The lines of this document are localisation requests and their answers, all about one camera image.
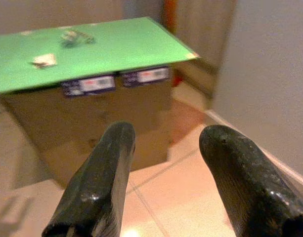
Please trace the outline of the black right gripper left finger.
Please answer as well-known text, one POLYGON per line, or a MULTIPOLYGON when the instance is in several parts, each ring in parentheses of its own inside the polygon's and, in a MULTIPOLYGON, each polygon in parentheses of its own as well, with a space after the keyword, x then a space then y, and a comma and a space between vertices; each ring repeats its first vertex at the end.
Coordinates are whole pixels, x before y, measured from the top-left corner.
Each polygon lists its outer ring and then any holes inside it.
POLYGON ((70 179, 43 237, 118 237, 135 152, 135 130, 111 124, 70 179))

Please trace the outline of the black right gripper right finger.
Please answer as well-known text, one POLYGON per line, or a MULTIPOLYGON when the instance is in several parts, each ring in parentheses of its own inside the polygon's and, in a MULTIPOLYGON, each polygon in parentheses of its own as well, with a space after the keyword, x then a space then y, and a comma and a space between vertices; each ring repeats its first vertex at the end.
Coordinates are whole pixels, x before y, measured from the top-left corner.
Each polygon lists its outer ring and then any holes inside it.
POLYGON ((303 237, 303 195, 248 137, 205 127, 199 148, 238 237, 303 237))

